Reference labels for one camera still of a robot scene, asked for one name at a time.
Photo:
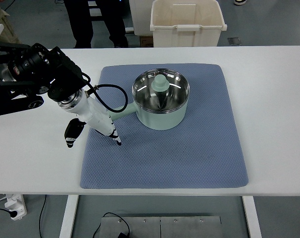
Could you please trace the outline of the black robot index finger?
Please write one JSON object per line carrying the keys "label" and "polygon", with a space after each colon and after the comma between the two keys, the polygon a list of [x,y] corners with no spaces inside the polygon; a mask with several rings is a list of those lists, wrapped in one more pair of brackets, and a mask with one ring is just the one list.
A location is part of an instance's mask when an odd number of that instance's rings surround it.
{"label": "black robot index finger", "polygon": [[113,130],[113,132],[109,135],[109,137],[112,138],[117,143],[117,145],[119,145],[119,146],[122,145],[121,139],[120,139],[116,129]]}

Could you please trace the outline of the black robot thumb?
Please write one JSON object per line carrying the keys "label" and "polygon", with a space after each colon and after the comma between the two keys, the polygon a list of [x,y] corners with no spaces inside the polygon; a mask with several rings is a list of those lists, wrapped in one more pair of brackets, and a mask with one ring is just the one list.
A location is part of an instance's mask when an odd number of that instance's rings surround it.
{"label": "black robot thumb", "polygon": [[64,133],[64,139],[68,148],[72,148],[75,140],[80,136],[85,126],[85,122],[80,121],[78,118],[72,119]]}

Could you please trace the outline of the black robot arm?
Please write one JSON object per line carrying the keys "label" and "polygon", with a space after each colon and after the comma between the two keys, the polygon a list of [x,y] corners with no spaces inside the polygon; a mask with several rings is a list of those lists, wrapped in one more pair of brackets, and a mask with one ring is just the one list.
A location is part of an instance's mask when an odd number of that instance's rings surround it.
{"label": "black robot arm", "polygon": [[121,145],[110,113],[121,113],[128,105],[110,108],[97,95],[102,85],[93,86],[90,77],[59,47],[48,50],[38,43],[0,43],[0,52],[0,64],[6,65],[0,76],[0,116],[38,108],[44,103],[42,95],[47,94],[63,110],[77,116],[64,133],[69,148],[85,125]]}

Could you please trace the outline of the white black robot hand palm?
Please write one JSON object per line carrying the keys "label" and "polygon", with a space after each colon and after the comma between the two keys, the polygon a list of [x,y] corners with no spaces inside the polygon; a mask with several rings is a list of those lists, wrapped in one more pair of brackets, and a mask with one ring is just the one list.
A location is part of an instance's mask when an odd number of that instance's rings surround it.
{"label": "white black robot hand palm", "polygon": [[84,90],[79,90],[68,99],[58,102],[58,105],[69,113],[77,115],[78,119],[105,136],[117,136],[116,128],[109,112]]}

